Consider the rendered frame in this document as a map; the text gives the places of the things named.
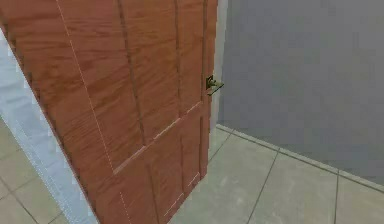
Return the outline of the brown wooden room door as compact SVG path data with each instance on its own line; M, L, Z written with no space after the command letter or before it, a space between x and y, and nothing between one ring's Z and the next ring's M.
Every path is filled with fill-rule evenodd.
M206 176L218 0L0 0L0 117L70 224L169 224Z

